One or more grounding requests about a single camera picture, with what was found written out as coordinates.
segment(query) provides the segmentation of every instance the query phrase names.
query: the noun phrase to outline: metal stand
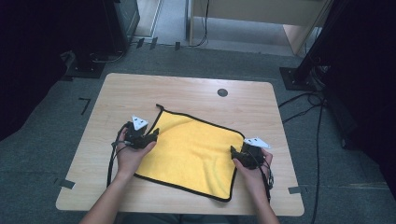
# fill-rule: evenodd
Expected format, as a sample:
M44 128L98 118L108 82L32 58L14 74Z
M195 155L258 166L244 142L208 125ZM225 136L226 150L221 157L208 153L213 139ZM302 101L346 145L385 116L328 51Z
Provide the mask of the metal stand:
M296 74L298 68L279 67L283 83L288 91L315 91L311 76L306 76L303 80L298 80Z
M67 70L66 77L86 77L99 78L102 75L105 63L84 63L80 64L75 59Z

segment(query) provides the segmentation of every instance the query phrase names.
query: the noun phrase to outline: yellow towel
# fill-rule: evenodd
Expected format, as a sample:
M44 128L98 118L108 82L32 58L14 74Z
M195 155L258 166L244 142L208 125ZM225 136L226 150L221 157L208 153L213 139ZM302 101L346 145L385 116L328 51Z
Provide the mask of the yellow towel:
M148 133L159 128L156 147L136 176L221 202L231 200L236 169L230 146L241 148L244 136L163 106Z

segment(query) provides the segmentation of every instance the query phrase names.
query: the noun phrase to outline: black stand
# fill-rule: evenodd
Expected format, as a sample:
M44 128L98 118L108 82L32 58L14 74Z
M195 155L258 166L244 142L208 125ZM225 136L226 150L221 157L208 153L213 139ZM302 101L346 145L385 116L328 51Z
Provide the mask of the black stand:
M77 46L73 49L75 60L70 64L65 77L99 78L105 63L94 63L87 49Z
M315 91L311 76L313 64L305 56L298 68L279 67L283 83L288 91Z
M86 78L99 78L102 75L103 69L105 68L105 63L85 63L84 66L78 64L77 59L75 59L69 70L67 70L66 77L86 77Z

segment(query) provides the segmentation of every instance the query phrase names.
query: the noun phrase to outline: floor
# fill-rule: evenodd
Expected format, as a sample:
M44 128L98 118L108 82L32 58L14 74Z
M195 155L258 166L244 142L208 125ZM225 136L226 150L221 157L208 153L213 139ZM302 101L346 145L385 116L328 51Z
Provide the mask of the floor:
M274 86L279 103L299 94L285 91L279 76L279 67L296 67L301 62L292 54L280 25L228 21L237 31L233 32L231 27L218 30L216 24L227 21L209 19L208 42L192 49L187 48L184 9L185 0L163 0L153 33L146 37L148 43L158 37L156 49L129 48L124 57L106 64L100 78L57 82L24 127L0 142L0 223L81 221L85 212L60 211L55 207L61 187L54 180L66 177L106 74L266 81ZM203 29L200 22L195 24L197 43L201 40L198 29L201 34ZM261 27L259 34L255 34L255 26ZM316 31L307 43L308 49L315 35ZM184 49L175 51L175 42ZM281 107L279 112L286 119L309 106L303 97ZM319 224L396 223L396 202L378 165L358 150L342 149L331 111L323 109L320 125L319 114L317 107L284 125L305 212L301 217L279 217L281 223L312 223L313 218ZM240 217L240 223L256 223L255 217Z
M186 0L138 0L137 3L141 22L134 40L145 38L145 42L150 43L152 38L157 37L157 44L175 45L180 42L181 46L189 45L185 20ZM193 29L193 45L197 45L205 35L204 19L194 18ZM206 30L207 39L200 46L203 49L296 56L291 50L282 24L209 18ZM305 56L319 30L316 28L313 31L297 56Z

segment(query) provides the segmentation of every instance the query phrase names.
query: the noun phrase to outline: black cable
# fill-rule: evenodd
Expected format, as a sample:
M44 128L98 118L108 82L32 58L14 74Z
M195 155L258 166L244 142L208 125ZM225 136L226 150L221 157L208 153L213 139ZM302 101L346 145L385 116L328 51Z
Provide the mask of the black cable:
M322 70L323 66L314 66L311 69L311 77L317 82L317 84L323 89L326 85L321 81L325 74L325 71Z
M207 15L209 12L209 2L210 0L207 0L207 4L206 4L206 14L205 14L205 34L204 37L202 37L202 40L199 44L191 46L191 48L196 48L196 47L200 47L201 45L203 45L205 43L205 41L207 40Z
M122 56L125 54L125 51L120 53L120 56L116 59L113 60L108 60L108 61L101 61L101 60L92 60L93 63L114 63L116 61L118 61L120 58L122 58Z
M119 155L119 153L123 150L123 149L125 149L126 147L128 147L128 146L125 146L125 147L122 147L117 153L116 153L116 155L114 155L114 157L113 157L113 161L117 158L117 155Z
M323 106L324 106L324 104L322 104L321 107L320 107L319 119L318 119L318 128L317 128L317 192L315 194L314 214L312 215L311 224L315 223L315 219L317 217L317 210L318 210L318 197L319 197L319 184L320 184L319 131L320 131L320 123L321 123Z
M108 170L107 170L107 184L106 187L111 184L111 173L113 173L113 163L114 163L114 158L117 156L118 153L116 153L116 148L117 144L119 143L120 135L122 130L126 127L127 124L122 125L121 129L117 133L117 138L116 141L114 141L111 146L113 146L113 150L111 151L111 156L110 156L110 162L108 163Z
M317 97L318 99L319 99L319 103L318 104L315 104L315 103L313 103L312 102L312 100L311 100L311 97L312 96L315 96L315 97ZM310 95L308 95L308 102L309 102L309 104L311 104L311 105L322 105L323 104L323 99L322 98L320 98L318 95L316 95L316 94L310 94Z
M298 114L296 114L296 115L293 115L293 116L291 116L291 117L288 118L288 119L282 120L282 124L285 124L286 122L290 121L291 119L295 119L295 118L297 118L297 117L300 117L300 116L302 116L302 115L305 115L306 113L308 113L308 111L310 111L311 109L313 109L313 108L315 108L315 107L317 107L317 106L318 106L318 105L312 105L311 107L309 107L309 108L306 109L305 111L302 111L302 112L300 112L300 113L298 113Z
M282 107L282 106L284 106L284 105L286 105L286 104L288 104L288 103L290 103L290 102L292 102L292 101L294 101L294 100L297 100L298 98L300 98L300 97L302 97L302 96L309 95L309 94L313 94L313 93L315 93L315 91L305 92L305 93L302 93L302 94L300 94L300 95L296 95L296 96L290 98L289 100L283 102L282 104L278 105L277 107L280 108L280 107Z
M264 159L264 161L267 163L268 167L266 165L264 165L264 166L268 169L268 175L270 176L267 180L267 176L265 175L264 171L262 170L262 167L260 166L259 162L256 160L256 158L254 158L253 154L251 154L250 151L248 151L248 153L250 154L251 158L253 158L253 160L256 162L256 165L259 167L260 173L262 173L262 181L263 181L263 184L265 187L265 193L267 195L268 202L270 202L271 201L270 189L274 185L274 177L271 172L270 164L268 164L268 162Z
M130 44L130 46L132 46L133 44L137 44L138 42L131 42L131 44ZM165 47L172 47L172 48L174 48L175 47L175 45L171 45L171 44L156 44L156 45L159 45L159 46L165 46ZM189 46L189 45L180 45L180 47L181 48L185 48L185 49L187 49L187 48L191 48L191 49L193 49L193 48L196 48L197 46Z

